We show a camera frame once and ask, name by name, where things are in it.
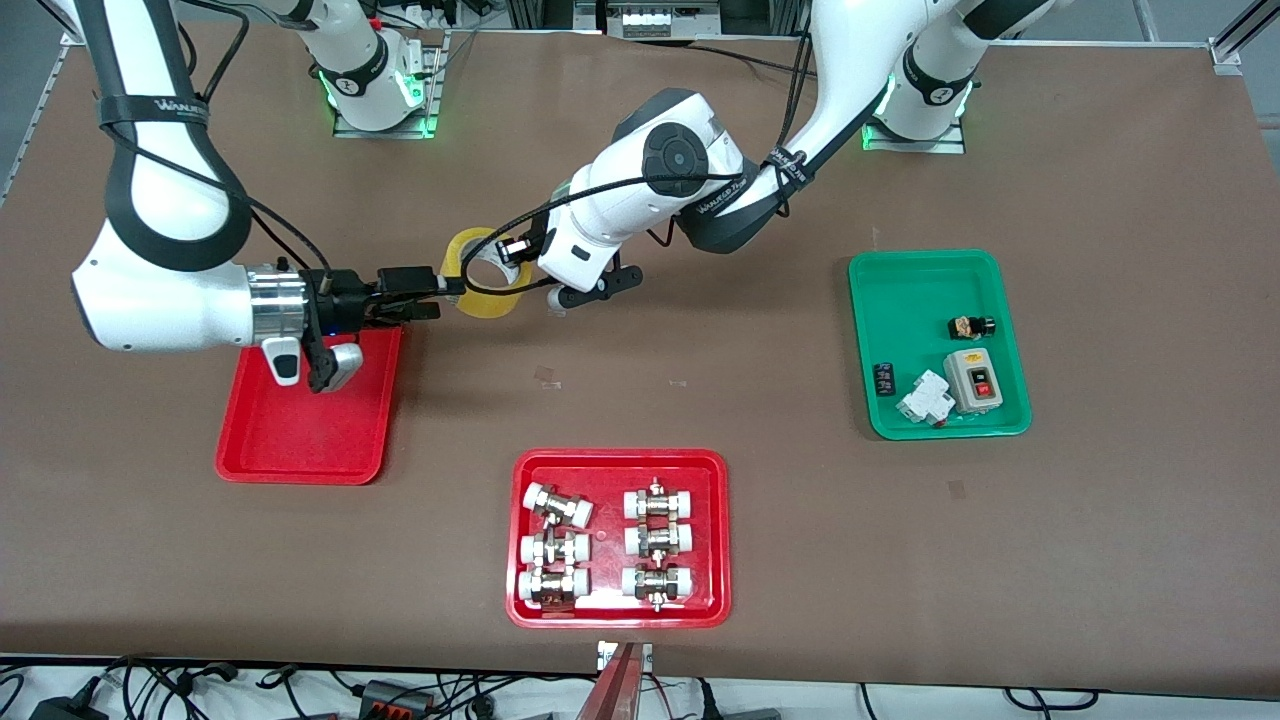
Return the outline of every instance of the yellow tape roll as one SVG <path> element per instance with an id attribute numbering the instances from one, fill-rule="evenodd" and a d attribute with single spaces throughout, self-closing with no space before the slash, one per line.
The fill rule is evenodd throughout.
<path id="1" fill-rule="evenodd" d="M 471 228 L 460 232 L 453 236 L 449 241 L 449 247 L 444 251 L 444 261 L 442 263 L 440 273 L 449 277 L 457 277 L 462 274 L 462 256 L 466 255 L 475 243 L 489 237 L 493 228 Z M 499 236 L 498 240 L 511 240 L 508 236 Z M 507 286 L 502 288 L 490 290 L 508 290 L 513 287 L 525 287 L 529 281 L 534 277 L 534 269 L 525 263 L 520 265 L 520 270 L 508 268 L 498 258 L 498 249 L 494 247 L 495 243 L 489 243 L 484 250 L 476 255 L 471 265 L 475 266 L 476 263 L 488 263 L 507 278 Z M 494 318 L 500 318 L 507 313 L 516 309 L 516 304 L 520 302 L 520 295 L 481 295 L 479 292 L 468 291 L 461 297 L 449 297 L 449 302 L 458 306 L 458 310 L 471 315 L 472 318 L 480 318 L 483 320 L 492 320 Z"/>

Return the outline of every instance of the brown table surface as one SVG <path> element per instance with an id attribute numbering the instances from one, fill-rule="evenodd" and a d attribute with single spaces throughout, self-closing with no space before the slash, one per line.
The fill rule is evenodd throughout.
<path id="1" fill-rule="evenodd" d="M 545 200 L 657 90 L 701 90 L 754 158 L 786 94 L 708 54 L 484 35 L 438 138 L 339 141 L 307 65 L 255 28 L 212 137 L 366 277 Z M 378 482 L 261 487 L 212 469 L 234 350 L 128 356 L 81 327 L 110 142 L 73 50 L 0 211 L 0 650 L 589 671 L 636 638 L 669 674 L 1280 693 L 1280 184 L 1244 85 L 1198 50 L 1084 47 L 1000 47 L 982 79 L 968 155 L 850 146 L 739 254 L 641 238 L 645 284 L 568 318 L 445 309 L 407 342 Z M 920 247 L 1000 260 L 1025 436 L 870 432 L 846 265 Z M 728 620 L 512 625 L 511 469 L 541 446 L 723 454 Z"/>

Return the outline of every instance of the red tray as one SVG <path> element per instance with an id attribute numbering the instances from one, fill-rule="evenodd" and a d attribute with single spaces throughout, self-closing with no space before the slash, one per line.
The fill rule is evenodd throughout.
<path id="1" fill-rule="evenodd" d="M 261 350 L 241 351 L 214 465 L 237 483 L 360 486 L 383 465 L 401 328 L 360 333 L 365 363 L 332 393 L 280 387 Z M 326 345 L 351 337 L 325 338 Z"/>
<path id="2" fill-rule="evenodd" d="M 662 612 L 622 594 L 622 569 L 640 559 L 626 556 L 622 529 L 635 520 L 622 515 L 622 493 L 649 487 L 658 477 L 669 492 L 687 489 L 692 503 L 694 550 L 671 562 L 692 570 L 694 593 L 663 606 Z M 577 598 L 572 610 L 543 612 L 520 600 L 516 579 L 520 538 L 541 529 L 543 519 L 521 502 L 530 483 L 556 488 L 561 495 L 581 495 L 595 503 L 586 532 L 591 536 L 591 594 Z M 530 450 L 512 478 L 511 530 L 507 538 L 507 616 L 521 628 L 713 628 L 728 618 L 732 606 L 728 556 L 728 470 L 709 450 Z"/>

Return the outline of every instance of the white robotic arm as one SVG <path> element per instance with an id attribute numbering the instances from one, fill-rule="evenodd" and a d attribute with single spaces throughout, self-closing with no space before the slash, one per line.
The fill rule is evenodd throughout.
<path id="1" fill-rule="evenodd" d="M 964 0 L 902 54 L 895 92 L 876 113 L 890 135 L 929 141 L 960 115 L 978 63 L 998 37 L 1019 33 L 1073 0 Z"/>
<path id="2" fill-rule="evenodd" d="M 641 123 L 632 123 L 639 127 L 628 128 L 625 122 L 613 145 L 573 176 L 572 191 L 602 184 L 598 176 L 602 182 L 658 173 L 699 177 L 732 172 L 736 177 L 690 183 L 684 206 L 675 210 L 676 199 L 654 201 L 658 183 L 652 182 L 639 186 L 643 190 L 613 190 L 598 196 L 607 202 L 596 197 L 576 200 L 552 211 L 538 264 L 575 291 L 594 286 L 593 299 L 607 299 L 614 278 L 608 272 L 602 277 L 605 261 L 631 234 L 672 215 L 694 247 L 733 252 L 755 237 L 791 195 L 812 182 L 873 114 L 906 137 L 941 135 L 964 102 L 960 90 L 968 88 L 991 41 L 1025 28 L 1055 4 L 1070 1 L 813 0 L 813 53 L 820 85 L 817 106 L 804 127 L 756 167 L 742 158 L 701 96 L 672 90 L 658 94 L 632 114 L 641 117 Z M 913 85 L 914 92 L 901 87 L 904 83 Z M 938 87 L 948 90 L 940 92 Z M 650 167 L 649 138 L 655 128 L 668 124 L 687 129 L 685 137 L 701 143 L 695 150 L 714 161 Z M 602 163 L 611 172 L 600 173 L 596 168 Z M 604 258 L 596 249 L 605 250 Z M 639 275 L 632 274 L 639 282 Z M 573 297 L 570 291 L 553 291 L 552 304 L 566 293 Z"/>
<path id="3" fill-rule="evenodd" d="M 742 156 L 700 95 L 659 92 L 618 126 L 614 142 L 573 176 L 571 188 L 626 176 L 733 178 L 676 183 L 676 193 L 660 191 L 672 183 L 650 182 L 573 201 L 549 217 L 538 265 L 577 291 L 603 287 L 600 273 L 618 246 L 672 215 L 699 250 L 727 254 L 742 247 L 870 118 L 906 46 L 959 1 L 814 0 L 818 104 L 809 122 L 762 167 Z M 671 143 L 689 151 L 668 154 L 664 147 Z M 777 172 L 760 172 L 768 165 Z M 552 304 L 562 296 L 553 291 Z"/>
<path id="4" fill-rule="evenodd" d="M 375 33 L 356 0 L 260 6 L 298 32 L 352 126 L 384 129 L 421 104 L 407 86 L 416 81 L 407 72 L 410 42 L 390 29 Z M 351 332 L 362 318 L 349 307 L 340 323 L 321 316 L 317 305 L 332 315 L 335 302 L 288 266 L 232 263 L 248 237 L 251 206 L 206 135 L 209 109 L 187 76 L 170 0 L 60 0 L 60 8 L 92 55 L 99 120 L 116 140 L 108 219 L 72 274 L 90 334 L 133 352 L 260 346 L 280 384 L 298 382 L 307 355 L 312 389 L 340 387 L 360 365 L 358 347 L 324 348 L 319 325 Z M 319 284 L 330 283 L 326 275 Z M 347 290 L 348 302 L 370 295 L 358 281 Z"/>

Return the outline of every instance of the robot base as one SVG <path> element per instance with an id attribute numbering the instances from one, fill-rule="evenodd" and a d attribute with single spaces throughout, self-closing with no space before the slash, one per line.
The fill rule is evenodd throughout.
<path id="1" fill-rule="evenodd" d="M 877 119 L 863 126 L 863 150 L 890 150 L 893 152 L 929 152 L 933 155 L 964 155 L 964 128 L 956 119 L 937 140 L 919 142 L 888 132 Z"/>
<path id="2" fill-rule="evenodd" d="M 384 131 L 362 131 L 352 127 L 337 109 L 333 99 L 329 108 L 333 109 L 333 136 L 340 138 L 374 138 L 374 140 L 430 140 L 435 137 L 435 126 L 440 117 L 440 94 L 444 90 L 444 72 L 440 68 L 449 56 L 449 35 L 444 33 L 440 46 L 424 46 L 419 40 L 408 41 L 410 69 L 413 73 L 426 72 L 425 79 L 407 79 L 404 91 L 413 99 L 422 99 L 422 105 L 410 113 L 403 120 Z"/>

